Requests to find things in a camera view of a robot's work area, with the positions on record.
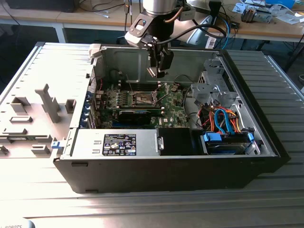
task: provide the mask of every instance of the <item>power cable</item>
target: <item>power cable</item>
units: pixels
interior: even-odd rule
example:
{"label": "power cable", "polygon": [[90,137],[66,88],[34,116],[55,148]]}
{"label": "power cable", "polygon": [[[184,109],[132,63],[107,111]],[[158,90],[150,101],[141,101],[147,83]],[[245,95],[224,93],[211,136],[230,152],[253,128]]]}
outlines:
{"label": "power cable", "polygon": [[4,10],[9,14],[9,16],[17,23],[17,25],[20,25],[19,22],[8,12],[8,10],[4,7],[2,0],[0,0],[2,7]]}
{"label": "power cable", "polygon": [[123,6],[123,5],[124,5],[124,4],[119,4],[119,5],[112,6],[112,7],[106,8],[106,9],[87,10],[87,9],[85,9],[85,8],[83,8],[83,7],[81,6],[81,4],[84,3],[85,1],[87,1],[87,0],[82,0],[82,1],[79,3],[79,7],[80,7],[80,9],[82,9],[82,10],[84,10],[84,11],[87,11],[87,12],[100,12],[100,11],[110,10],[110,9],[115,8],[115,7],[119,7],[119,6]]}
{"label": "power cable", "polygon": [[177,36],[175,36],[175,37],[173,37],[171,39],[168,39],[168,40],[165,40],[165,41],[161,41],[161,42],[156,42],[156,44],[158,44],[158,45],[168,44],[168,43],[170,43],[170,42],[172,42],[172,41],[174,41],[174,40],[176,40],[176,39],[184,36],[188,32],[191,32],[191,31],[193,31],[195,29],[198,29],[198,28],[213,28],[213,29],[216,29],[217,31],[219,31],[219,32],[221,32],[223,34],[223,37],[221,37],[221,38],[224,38],[227,35],[226,32],[223,29],[221,29],[220,27],[215,26],[215,25],[196,25],[196,26],[193,26],[193,27],[191,27],[191,28],[183,31],[182,33],[178,34]]}

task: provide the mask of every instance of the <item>blue clip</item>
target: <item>blue clip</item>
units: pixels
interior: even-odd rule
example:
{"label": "blue clip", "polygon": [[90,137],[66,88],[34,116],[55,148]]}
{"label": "blue clip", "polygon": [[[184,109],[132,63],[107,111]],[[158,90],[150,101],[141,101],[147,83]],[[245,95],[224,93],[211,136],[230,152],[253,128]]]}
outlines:
{"label": "blue clip", "polygon": [[204,134],[204,141],[205,142],[213,142],[213,141],[222,141],[222,137],[220,136],[219,133],[205,133]]}
{"label": "blue clip", "polygon": [[59,149],[61,148],[60,146],[60,141],[54,141],[51,145],[52,149]]}
{"label": "blue clip", "polygon": [[253,136],[253,134],[252,133],[248,133],[248,138],[249,138],[249,140],[252,142],[252,141],[254,141],[254,136]]}

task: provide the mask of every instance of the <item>side panel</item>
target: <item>side panel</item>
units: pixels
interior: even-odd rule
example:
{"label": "side panel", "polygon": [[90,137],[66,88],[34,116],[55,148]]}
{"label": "side panel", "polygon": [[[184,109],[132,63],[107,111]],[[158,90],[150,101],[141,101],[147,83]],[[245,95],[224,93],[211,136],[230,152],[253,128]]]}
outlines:
{"label": "side panel", "polygon": [[258,174],[283,165],[279,158],[219,159],[55,159],[73,191],[139,192],[243,188]]}

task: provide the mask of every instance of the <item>warning label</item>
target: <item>warning label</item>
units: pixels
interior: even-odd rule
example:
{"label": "warning label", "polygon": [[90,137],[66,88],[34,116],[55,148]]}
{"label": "warning label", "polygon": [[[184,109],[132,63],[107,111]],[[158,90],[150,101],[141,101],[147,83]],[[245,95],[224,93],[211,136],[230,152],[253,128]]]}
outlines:
{"label": "warning label", "polygon": [[136,134],[105,134],[104,156],[135,156]]}

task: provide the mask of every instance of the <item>workbench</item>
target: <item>workbench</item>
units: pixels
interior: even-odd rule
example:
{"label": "workbench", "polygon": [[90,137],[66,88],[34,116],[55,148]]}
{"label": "workbench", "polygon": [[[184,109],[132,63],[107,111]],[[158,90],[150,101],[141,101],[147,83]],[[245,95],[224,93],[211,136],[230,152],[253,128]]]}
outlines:
{"label": "workbench", "polygon": [[[88,49],[86,44],[37,44],[1,94],[1,107],[8,105],[7,100],[18,94],[11,90],[17,83],[25,83],[50,71],[57,77],[71,76],[64,71],[63,65],[76,73],[83,71],[90,64]],[[56,55],[65,61],[59,65],[50,64]],[[236,59],[241,64],[244,56],[236,56]],[[256,70],[255,61],[259,59],[249,59],[252,66],[244,67]],[[251,83],[267,83],[267,79],[256,78]],[[65,92],[70,93],[70,86],[67,87]],[[265,100],[274,101],[275,97]],[[290,115],[285,116],[293,121]],[[300,130],[297,134],[304,138]],[[26,217],[35,223],[36,228],[300,227],[304,224],[304,142],[299,144],[286,139],[284,143],[291,157],[286,165],[275,173],[260,175],[243,189],[235,190],[77,194],[55,168],[53,154],[51,158],[25,153],[12,158],[1,157],[0,216]]]}
{"label": "workbench", "polygon": [[[238,1],[224,1],[224,7],[227,14],[231,17],[232,20],[240,23],[240,28],[236,34],[236,38],[298,42],[304,33],[303,23],[290,25],[276,18],[274,18],[269,24],[258,22],[252,24],[244,23],[241,21],[241,14],[233,13],[230,11],[233,9],[233,6],[236,4],[236,2]],[[115,6],[121,3],[123,3],[123,1],[114,0],[111,4],[101,6],[101,9]],[[117,31],[124,30],[125,14],[123,6],[110,9],[108,14],[109,18],[105,18],[93,12],[87,12],[82,9],[77,9],[74,13],[64,13],[48,10],[10,9],[6,3],[4,6],[21,25],[53,27],[56,30],[60,43],[67,43],[67,37],[65,34],[66,28]],[[86,9],[91,9],[89,2],[85,2],[83,4],[83,7]],[[304,10],[304,6],[295,5],[293,10]],[[138,3],[133,3],[133,20],[135,20],[138,14],[139,5]],[[1,5],[0,24],[16,25],[16,22],[10,17],[10,15],[3,9]],[[129,26],[130,17],[128,19],[127,29]]]}

